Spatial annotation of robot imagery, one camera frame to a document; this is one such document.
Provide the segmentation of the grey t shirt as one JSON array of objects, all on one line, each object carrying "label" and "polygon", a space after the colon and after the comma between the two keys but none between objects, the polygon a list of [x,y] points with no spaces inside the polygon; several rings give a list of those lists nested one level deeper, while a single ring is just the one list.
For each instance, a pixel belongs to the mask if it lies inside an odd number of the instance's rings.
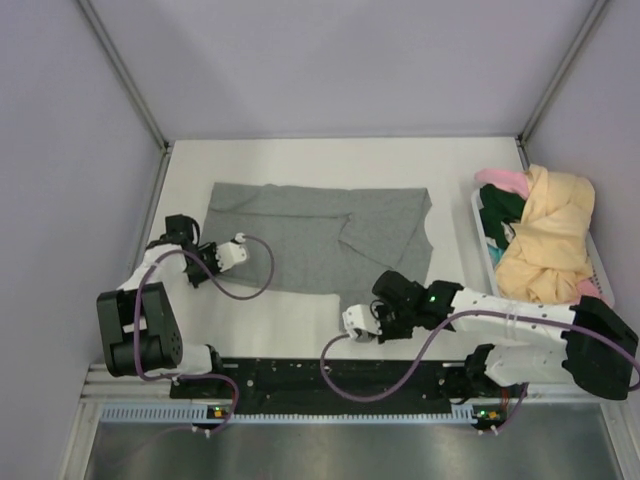
[{"label": "grey t shirt", "polygon": [[432,254],[425,230],[430,207],[425,188],[217,183],[202,238],[221,243],[244,233],[270,246],[269,251],[253,249],[246,264],[228,273],[234,283],[258,286],[272,273],[276,290],[336,294],[364,303],[387,270],[426,279]]}]

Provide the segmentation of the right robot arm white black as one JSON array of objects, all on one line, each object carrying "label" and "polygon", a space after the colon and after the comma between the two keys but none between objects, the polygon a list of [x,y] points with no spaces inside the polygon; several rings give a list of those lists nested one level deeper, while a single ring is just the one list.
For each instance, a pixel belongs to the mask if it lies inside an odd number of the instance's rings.
[{"label": "right robot arm white black", "polygon": [[632,380],[639,337],[599,298],[528,303],[448,281],[423,286],[395,271],[383,273],[372,293],[381,304],[374,314],[381,342],[409,338],[416,328],[491,336],[466,360],[467,384],[478,395],[515,384],[575,384],[622,401],[639,387]]}]

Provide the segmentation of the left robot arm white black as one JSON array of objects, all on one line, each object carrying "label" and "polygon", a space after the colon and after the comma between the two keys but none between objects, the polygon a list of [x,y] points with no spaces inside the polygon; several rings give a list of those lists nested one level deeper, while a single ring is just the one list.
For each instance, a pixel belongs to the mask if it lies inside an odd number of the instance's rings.
[{"label": "left robot arm white black", "polygon": [[178,325],[179,310],[170,296],[181,286],[199,287],[219,272],[216,246],[200,246],[199,224],[186,215],[165,219],[165,232],[150,242],[131,277],[96,301],[104,360],[114,377],[168,378],[192,375],[205,396],[226,387],[227,374],[216,366],[207,345],[187,343]]}]

